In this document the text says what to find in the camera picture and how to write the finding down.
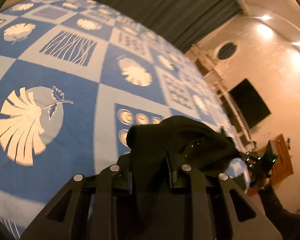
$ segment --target white wavy line pattern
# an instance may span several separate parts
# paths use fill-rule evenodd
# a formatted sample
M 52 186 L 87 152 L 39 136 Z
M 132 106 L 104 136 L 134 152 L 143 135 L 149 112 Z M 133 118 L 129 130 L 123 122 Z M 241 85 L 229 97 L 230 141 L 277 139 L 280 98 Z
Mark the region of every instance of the white wavy line pattern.
M 90 15 L 91 17 L 97 19 L 97 20 L 101 20 L 101 21 L 104 21 L 104 22 L 108 22 L 111 20 L 111 17 L 107 16 L 107 15 L 104 15 L 100 12 L 96 12 L 96 11 L 91 11 L 88 13 L 88 15 Z
M 40 52 L 78 65 L 87 66 L 96 42 L 71 32 L 60 32 Z
M 8 219 L 5 220 L 5 218 L 0 218 L 0 222 L 7 228 L 9 233 L 11 233 L 16 240 L 20 240 L 20 233 L 15 223 L 9 221 Z

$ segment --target printed leaf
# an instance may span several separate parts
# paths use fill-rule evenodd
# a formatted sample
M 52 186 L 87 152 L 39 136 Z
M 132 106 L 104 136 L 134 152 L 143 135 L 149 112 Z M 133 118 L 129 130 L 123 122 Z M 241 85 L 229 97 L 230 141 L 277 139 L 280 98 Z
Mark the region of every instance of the printed leaf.
M 65 94 L 60 90 L 53 86 L 51 94 L 56 101 L 61 102 L 65 98 Z
M 48 110 L 49 120 L 51 120 L 51 118 L 55 114 L 56 110 L 57 110 L 57 103 L 54 103 Z

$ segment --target black cloth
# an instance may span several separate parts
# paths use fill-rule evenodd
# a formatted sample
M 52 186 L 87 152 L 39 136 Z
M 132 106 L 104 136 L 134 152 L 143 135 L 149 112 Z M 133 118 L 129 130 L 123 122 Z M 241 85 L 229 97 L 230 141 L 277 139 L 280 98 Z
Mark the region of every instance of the black cloth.
M 149 219 L 152 210 L 147 193 L 162 191 L 158 186 L 166 177 L 168 151 L 176 159 L 214 176 L 240 156 L 231 138 L 184 116 L 172 116 L 159 124 L 132 126 L 127 145 L 131 148 L 133 187 L 142 220 Z
M 283 240 L 300 240 L 300 214 L 282 207 L 271 185 L 259 192 L 267 218 L 282 235 Z

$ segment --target wall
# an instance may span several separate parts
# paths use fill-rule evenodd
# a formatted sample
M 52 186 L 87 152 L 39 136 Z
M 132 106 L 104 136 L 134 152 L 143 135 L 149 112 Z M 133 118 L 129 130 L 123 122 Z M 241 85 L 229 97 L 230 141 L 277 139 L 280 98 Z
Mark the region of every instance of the wall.
M 238 0 L 238 3 L 251 17 L 269 15 L 272 19 L 265 23 L 288 41 L 300 41 L 300 6 L 295 0 Z
M 239 52 L 224 73 L 230 90 L 248 78 L 271 111 L 253 129 L 251 137 L 261 148 L 280 133 L 291 138 L 294 175 L 276 188 L 282 204 L 291 212 L 300 209 L 300 53 L 269 27 L 256 19 L 238 16 L 197 45 L 210 50 L 226 40 L 236 40 Z

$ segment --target blue patterned tablecloth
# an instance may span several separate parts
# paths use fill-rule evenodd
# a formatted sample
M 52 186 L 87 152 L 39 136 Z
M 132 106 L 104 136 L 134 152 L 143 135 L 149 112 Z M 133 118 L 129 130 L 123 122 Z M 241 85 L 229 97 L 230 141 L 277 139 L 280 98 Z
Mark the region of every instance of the blue patterned tablecloth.
M 2 223 L 18 239 L 74 174 L 97 174 L 129 152 L 129 127 L 172 115 L 215 131 L 223 126 L 234 138 L 197 67 L 111 7 L 92 0 L 29 0 L 3 11 Z M 227 173 L 244 173 L 249 185 L 240 160 Z

